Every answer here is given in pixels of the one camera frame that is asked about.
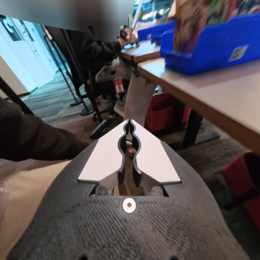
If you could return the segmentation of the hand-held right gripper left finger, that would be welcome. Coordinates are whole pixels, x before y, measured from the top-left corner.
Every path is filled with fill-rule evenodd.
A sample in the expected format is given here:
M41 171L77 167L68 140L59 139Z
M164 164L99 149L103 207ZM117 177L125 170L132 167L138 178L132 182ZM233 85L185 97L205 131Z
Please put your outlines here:
M79 174L79 182L105 186L108 190L123 184L129 123L127 119L99 138Z

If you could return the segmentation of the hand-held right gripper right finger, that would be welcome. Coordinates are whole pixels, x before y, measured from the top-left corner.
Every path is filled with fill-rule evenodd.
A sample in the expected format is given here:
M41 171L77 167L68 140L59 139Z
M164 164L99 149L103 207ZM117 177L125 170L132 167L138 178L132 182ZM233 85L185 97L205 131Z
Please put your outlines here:
M151 191L155 186L181 183L163 143L134 120L129 122L132 134L133 180L136 187Z

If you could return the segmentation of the person's left forearm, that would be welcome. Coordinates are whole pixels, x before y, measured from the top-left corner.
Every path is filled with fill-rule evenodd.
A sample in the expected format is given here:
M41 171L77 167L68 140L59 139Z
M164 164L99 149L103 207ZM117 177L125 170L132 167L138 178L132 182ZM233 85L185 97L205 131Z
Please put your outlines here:
M9 161L71 160L89 144L0 98L0 158Z

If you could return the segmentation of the black power strip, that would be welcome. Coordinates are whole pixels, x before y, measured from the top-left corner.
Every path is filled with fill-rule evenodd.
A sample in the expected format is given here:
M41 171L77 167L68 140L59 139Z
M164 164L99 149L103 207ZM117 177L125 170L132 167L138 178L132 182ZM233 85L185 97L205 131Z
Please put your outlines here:
M105 130L113 123L114 117L108 115L91 133L90 139L96 140L99 139L105 132Z

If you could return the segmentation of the red plastic bin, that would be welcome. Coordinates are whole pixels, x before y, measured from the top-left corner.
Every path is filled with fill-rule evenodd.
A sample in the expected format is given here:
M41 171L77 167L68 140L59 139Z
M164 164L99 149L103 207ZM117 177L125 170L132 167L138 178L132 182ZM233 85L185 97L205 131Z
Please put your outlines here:
M235 198L226 210L242 206L260 229L260 157L247 152L222 169Z
M153 95L145 118L146 129L151 133L183 129L189 120L191 108L179 105L170 93Z

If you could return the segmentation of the black table leg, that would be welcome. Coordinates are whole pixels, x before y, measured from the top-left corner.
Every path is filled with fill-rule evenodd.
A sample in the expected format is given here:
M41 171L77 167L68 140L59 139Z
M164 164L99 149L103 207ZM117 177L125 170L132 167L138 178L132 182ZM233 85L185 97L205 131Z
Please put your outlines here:
M171 147L175 151L178 151L183 148L190 147L192 145L197 145L210 140L218 139L220 135L218 135L215 131L204 132L202 134L199 134L199 129L202 120L203 117L194 109L191 109L183 140L171 144Z

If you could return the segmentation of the black office chair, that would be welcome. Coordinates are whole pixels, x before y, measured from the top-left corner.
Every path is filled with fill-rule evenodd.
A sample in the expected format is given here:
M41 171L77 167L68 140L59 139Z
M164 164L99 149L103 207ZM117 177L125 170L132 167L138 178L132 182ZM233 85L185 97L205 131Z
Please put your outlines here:
M90 75L92 77L92 80L94 82L94 86L92 87L93 95L94 98L97 98L101 95L114 95L115 94L115 86L114 86L114 81L107 81L103 83L96 83L95 77L96 74L102 69L103 67L92 67L90 68ZM84 77L86 80L89 80L89 68L83 67L82 72L84 73ZM72 83L74 85L74 88L76 90L76 94L78 97L82 97L83 95L80 93L80 87L83 86L83 82L80 79L80 76L76 70L75 67L71 67L71 76L72 76ZM123 80L123 87L126 90L129 85L129 80Z

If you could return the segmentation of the person's beige trouser leg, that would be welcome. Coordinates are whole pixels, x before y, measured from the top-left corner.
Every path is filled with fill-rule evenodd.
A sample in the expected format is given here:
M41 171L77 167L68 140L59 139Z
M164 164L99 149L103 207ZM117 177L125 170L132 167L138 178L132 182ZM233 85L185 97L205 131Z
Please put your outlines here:
M6 259L21 238L47 189L69 162L60 161L30 171L18 171L8 177L4 189L7 200L1 220L0 259Z

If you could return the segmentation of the light grey bag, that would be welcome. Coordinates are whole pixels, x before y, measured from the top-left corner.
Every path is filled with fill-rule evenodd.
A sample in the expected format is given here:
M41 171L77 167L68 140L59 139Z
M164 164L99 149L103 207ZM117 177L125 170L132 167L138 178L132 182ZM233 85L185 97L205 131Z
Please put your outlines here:
M114 59L110 65L104 66L95 77L96 83L103 83L114 79L130 80L132 63L120 57Z

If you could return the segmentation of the wood-edged table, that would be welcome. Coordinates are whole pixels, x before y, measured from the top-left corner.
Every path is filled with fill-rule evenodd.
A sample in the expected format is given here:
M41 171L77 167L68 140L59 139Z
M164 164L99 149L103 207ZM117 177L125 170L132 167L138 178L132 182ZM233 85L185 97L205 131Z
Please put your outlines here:
M156 45L156 43L146 40L141 41L138 47L136 44L133 46L125 46L124 49L122 49L120 56L133 64L138 64L147 60L159 58L160 48L160 45Z

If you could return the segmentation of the black tripod leg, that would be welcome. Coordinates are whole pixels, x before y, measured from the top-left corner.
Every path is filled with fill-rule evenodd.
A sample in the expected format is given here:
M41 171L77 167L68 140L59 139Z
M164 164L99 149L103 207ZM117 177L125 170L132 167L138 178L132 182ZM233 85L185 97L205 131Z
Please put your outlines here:
M18 97L18 95L11 89L11 87L0 77L0 89L8 98L19 105L25 114L34 115L34 113L27 107L27 105Z

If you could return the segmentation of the blue bin with label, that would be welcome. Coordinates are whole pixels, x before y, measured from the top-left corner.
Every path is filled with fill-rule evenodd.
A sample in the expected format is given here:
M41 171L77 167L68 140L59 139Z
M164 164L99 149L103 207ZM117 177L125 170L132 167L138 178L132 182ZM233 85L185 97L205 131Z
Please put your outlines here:
M176 52L161 45L165 66L195 75L223 69L260 58L260 14L232 17L229 21L206 27L192 54Z

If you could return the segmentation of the blue plastic bin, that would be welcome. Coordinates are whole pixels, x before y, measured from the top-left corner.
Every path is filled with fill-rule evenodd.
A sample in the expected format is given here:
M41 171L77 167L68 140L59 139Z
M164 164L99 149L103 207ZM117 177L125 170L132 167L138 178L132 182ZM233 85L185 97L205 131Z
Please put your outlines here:
M161 45L162 35L166 31L174 30L175 21L172 20L168 23L155 24L152 27L138 30L138 41L147 41L150 40L156 45Z

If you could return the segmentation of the colourful packets in bin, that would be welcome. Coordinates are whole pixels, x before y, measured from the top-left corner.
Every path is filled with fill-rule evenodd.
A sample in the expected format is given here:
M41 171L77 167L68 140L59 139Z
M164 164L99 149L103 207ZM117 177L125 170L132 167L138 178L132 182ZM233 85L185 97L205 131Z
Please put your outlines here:
M208 8L211 2L212 0L174 1L174 51L189 54L193 53L204 28L210 25L216 25L206 24Z

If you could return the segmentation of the silver metal rod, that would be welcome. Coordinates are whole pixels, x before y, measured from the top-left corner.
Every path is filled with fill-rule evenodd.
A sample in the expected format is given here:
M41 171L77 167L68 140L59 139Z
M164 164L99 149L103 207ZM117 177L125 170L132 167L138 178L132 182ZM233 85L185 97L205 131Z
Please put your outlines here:
M136 9L136 12L135 12L132 24L130 26L132 34L133 34L133 31L135 30L136 24L137 24L138 19L140 17L143 3L144 3L144 0L140 0L139 3L138 3L138 6L137 6L137 9Z

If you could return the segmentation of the colourful box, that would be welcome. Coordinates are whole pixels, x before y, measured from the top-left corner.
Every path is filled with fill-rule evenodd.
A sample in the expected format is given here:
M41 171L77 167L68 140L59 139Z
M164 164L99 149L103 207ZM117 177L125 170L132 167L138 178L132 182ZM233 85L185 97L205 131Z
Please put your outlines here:
M228 21L233 16L259 13L259 0L212 1L208 8L207 25Z

